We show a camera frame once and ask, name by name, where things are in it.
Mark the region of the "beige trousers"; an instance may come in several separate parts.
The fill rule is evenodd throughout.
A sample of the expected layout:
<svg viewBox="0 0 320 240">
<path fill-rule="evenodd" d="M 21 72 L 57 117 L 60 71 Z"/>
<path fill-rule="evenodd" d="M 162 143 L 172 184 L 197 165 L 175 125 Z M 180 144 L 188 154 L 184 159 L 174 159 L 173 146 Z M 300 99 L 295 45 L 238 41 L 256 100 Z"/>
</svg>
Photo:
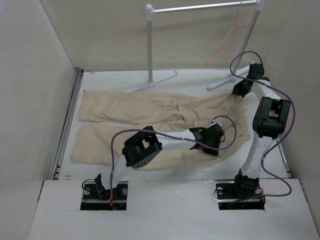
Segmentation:
<svg viewBox="0 0 320 240">
<path fill-rule="evenodd" d="M 151 170 L 206 167 L 221 162 L 251 139 L 243 99 L 230 93 L 195 97 L 168 92 L 85 91 L 77 132 L 70 154 L 75 164 L 106 165 L 116 162 L 133 129 L 153 127 L 159 132 L 207 128 L 212 120 L 224 124 L 225 141 L 218 156 L 200 150 L 160 152 L 146 166 Z"/>
</svg>

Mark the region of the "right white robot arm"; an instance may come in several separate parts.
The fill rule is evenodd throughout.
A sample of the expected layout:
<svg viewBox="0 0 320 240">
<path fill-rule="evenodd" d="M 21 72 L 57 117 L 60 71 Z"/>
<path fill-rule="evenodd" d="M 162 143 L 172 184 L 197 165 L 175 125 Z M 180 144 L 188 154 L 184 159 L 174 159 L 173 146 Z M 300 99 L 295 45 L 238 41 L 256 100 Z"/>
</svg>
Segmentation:
<svg viewBox="0 0 320 240">
<path fill-rule="evenodd" d="M 286 128 L 291 102 L 282 99 L 270 86 L 270 80 L 264 77 L 263 65 L 252 63 L 246 79 L 237 83 L 232 90 L 233 95 L 242 98 L 252 92 L 260 100 L 252 120 L 252 145 L 231 189 L 239 199 L 256 195 L 266 152 Z"/>
</svg>

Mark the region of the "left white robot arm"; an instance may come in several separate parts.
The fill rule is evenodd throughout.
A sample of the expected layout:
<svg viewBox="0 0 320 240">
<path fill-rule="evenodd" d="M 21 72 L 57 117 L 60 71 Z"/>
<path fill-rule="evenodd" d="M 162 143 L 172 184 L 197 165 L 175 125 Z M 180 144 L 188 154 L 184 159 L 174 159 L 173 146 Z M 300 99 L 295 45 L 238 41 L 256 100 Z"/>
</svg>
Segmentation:
<svg viewBox="0 0 320 240">
<path fill-rule="evenodd" d="M 114 143 L 116 137 L 124 133 L 135 134 L 124 141 L 121 156 L 115 161 Z M 155 131 L 152 126 L 143 129 L 127 129 L 117 132 L 111 139 L 110 177 L 98 174 L 94 179 L 95 193 L 99 200 L 113 198 L 113 189 L 131 169 L 139 169 L 149 164 L 161 151 L 166 150 L 201 150 L 217 157 L 225 131 L 215 122 L 208 128 L 190 128 L 178 132 Z"/>
</svg>

